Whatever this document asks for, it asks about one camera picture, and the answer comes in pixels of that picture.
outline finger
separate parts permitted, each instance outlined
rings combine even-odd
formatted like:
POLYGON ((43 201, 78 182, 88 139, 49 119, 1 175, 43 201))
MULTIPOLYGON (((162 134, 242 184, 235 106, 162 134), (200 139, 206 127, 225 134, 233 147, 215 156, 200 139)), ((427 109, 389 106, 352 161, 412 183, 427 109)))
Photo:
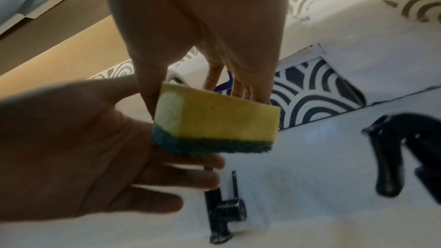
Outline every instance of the finger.
POLYGON ((180 169, 159 164, 149 165, 134 181, 147 186, 176 186, 196 189, 216 189, 219 176, 213 171, 180 169))
POLYGON ((249 86, 244 86, 242 99, 249 100, 250 97, 251 97, 251 92, 250 92, 249 86))
POLYGON ((242 98, 243 95, 243 84, 235 78, 233 80, 233 87, 231 89, 231 96, 242 98))
POLYGON ((145 213, 173 213, 182 209, 180 196, 129 187, 124 189, 110 204, 107 211, 136 211, 145 213))
POLYGON ((167 67, 162 65, 152 67, 145 64, 135 64, 135 70, 139 92, 146 104, 148 112, 152 118, 154 118, 161 85, 167 76, 167 67))
POLYGON ((207 77, 205 78, 202 89, 209 91, 215 90, 223 69, 223 64, 209 62, 207 77))
POLYGON ((154 146, 151 153, 152 162, 176 165, 204 166, 215 169, 225 167, 225 159, 218 154, 175 154, 158 146, 154 146))
POLYGON ((95 79, 90 80, 90 83, 101 96, 114 104, 139 92, 134 75, 111 79, 95 79))
POLYGON ((270 100, 272 88, 274 86, 274 74, 267 75, 261 80, 261 83, 250 86, 250 100, 254 102, 267 104, 270 100))

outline yellow sponge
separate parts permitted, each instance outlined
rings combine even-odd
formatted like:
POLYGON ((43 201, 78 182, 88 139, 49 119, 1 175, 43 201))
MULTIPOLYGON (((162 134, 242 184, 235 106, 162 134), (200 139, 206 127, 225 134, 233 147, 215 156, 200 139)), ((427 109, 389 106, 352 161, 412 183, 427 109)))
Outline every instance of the yellow sponge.
POLYGON ((279 107, 164 82, 153 139, 179 153, 266 152, 279 119, 279 107))

